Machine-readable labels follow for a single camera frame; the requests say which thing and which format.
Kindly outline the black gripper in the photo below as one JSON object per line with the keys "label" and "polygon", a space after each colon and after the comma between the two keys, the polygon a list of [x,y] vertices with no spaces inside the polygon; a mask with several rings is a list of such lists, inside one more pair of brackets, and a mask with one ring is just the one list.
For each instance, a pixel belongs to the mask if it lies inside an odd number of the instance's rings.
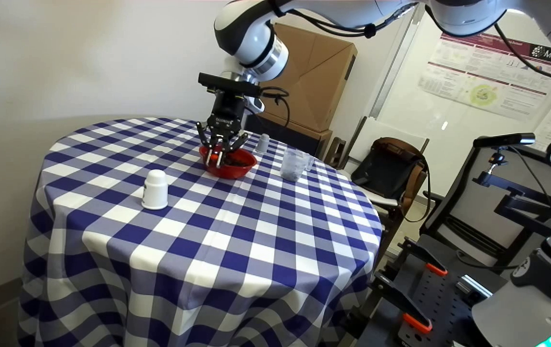
{"label": "black gripper", "polygon": [[[214,156],[216,149],[222,147],[218,137],[231,139],[239,135],[245,110],[247,110],[247,102],[243,97],[237,97],[233,93],[216,95],[212,114],[208,116],[208,126],[206,124],[197,126],[199,139],[201,139],[201,145],[206,149],[208,162],[216,162],[216,156]],[[226,160],[231,160],[233,154],[247,143],[247,139],[249,139],[249,133],[243,131],[231,143],[229,151],[226,153]]]}

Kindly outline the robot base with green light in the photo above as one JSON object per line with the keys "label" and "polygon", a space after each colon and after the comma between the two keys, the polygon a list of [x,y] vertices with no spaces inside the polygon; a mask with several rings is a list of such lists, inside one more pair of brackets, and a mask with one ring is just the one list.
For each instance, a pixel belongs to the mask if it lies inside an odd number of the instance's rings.
{"label": "robot base with green light", "polygon": [[472,320],[492,347],[551,347],[551,237],[472,307]]}

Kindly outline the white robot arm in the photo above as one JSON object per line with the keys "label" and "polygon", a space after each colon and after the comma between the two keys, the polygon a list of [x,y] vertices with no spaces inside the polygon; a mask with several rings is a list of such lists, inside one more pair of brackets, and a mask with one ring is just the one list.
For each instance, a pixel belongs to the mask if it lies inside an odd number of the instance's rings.
{"label": "white robot arm", "polygon": [[214,37],[237,64],[239,77],[199,75],[199,83],[216,95],[212,114],[197,126],[201,143],[220,160],[247,141],[241,120],[247,110],[262,112],[258,83],[280,77],[289,60],[289,48],[272,25],[276,18],[310,12],[320,25],[370,39],[414,6],[422,6],[449,37],[484,33],[517,10],[551,43],[551,0],[229,0],[214,18]]}

